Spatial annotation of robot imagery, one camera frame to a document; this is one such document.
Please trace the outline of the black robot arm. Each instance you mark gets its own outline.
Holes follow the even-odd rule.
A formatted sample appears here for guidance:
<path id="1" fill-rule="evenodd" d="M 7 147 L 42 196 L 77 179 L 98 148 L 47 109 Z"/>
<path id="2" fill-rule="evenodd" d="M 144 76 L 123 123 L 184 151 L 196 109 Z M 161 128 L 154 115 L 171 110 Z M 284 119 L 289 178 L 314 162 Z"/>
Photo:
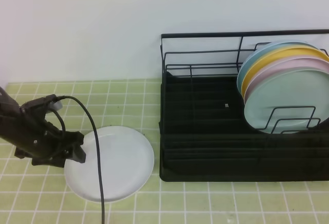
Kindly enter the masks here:
<path id="1" fill-rule="evenodd" d="M 17 158 L 32 165 L 64 167 L 66 160 L 84 163 L 84 136 L 68 132 L 58 111 L 59 98 L 48 95 L 19 105 L 1 90 L 1 138 L 15 146 Z"/>

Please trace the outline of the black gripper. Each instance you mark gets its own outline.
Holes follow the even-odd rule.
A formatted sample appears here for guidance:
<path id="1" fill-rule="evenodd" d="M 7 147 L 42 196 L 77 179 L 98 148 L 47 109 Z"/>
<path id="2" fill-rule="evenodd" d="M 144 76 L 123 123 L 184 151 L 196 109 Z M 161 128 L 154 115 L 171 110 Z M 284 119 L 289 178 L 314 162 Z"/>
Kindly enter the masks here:
<path id="1" fill-rule="evenodd" d="M 46 120 L 47 113 L 57 114 L 61 107 L 54 94 L 22 105 L 1 94 L 1 138 L 16 147 L 16 157 L 31 158 L 32 165 L 63 167 L 66 160 L 85 163 L 84 135 L 68 132 L 62 119 L 62 129 Z"/>

